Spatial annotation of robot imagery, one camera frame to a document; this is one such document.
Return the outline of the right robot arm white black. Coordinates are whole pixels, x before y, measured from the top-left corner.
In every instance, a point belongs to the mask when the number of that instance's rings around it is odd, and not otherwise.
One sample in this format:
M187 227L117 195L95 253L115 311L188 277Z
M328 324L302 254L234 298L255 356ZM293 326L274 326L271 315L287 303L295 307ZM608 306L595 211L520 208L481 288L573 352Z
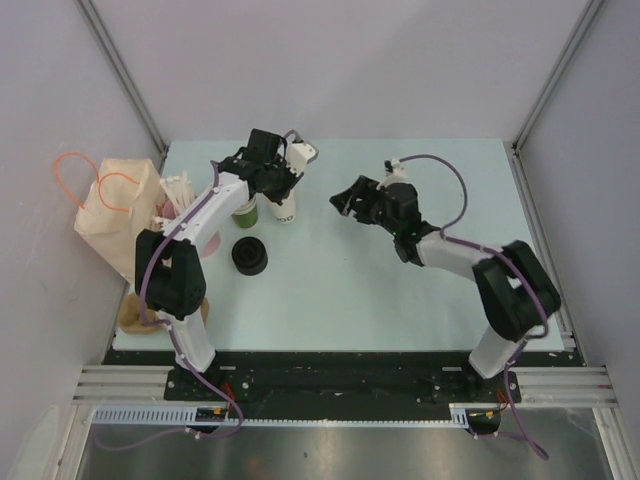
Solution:
M496 249L444 237L422 218L417 190L407 182L385 185L360 176L329 202L340 215L390 233L402 262L475 283L488 327L469 354L471 370L461 376L462 391L473 401L484 401L496 391L496 375L536 328L548 330L549 317L561 306L557 289L527 243L514 241Z

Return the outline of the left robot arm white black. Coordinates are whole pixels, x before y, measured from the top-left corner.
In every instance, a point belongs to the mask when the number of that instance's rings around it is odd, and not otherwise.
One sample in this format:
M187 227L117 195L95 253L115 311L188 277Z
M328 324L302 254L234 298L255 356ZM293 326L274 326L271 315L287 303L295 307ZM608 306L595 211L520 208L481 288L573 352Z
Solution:
M160 230L145 229L137 236L135 292L141 320L148 325L146 311L156 312L177 363L190 370L185 385L199 399L214 397L221 387L220 374L209 368L216 351L201 315L205 247L255 195L284 204L317 156L318 149L299 135L289 142L285 136L254 129L236 153L211 163L212 183L183 213Z

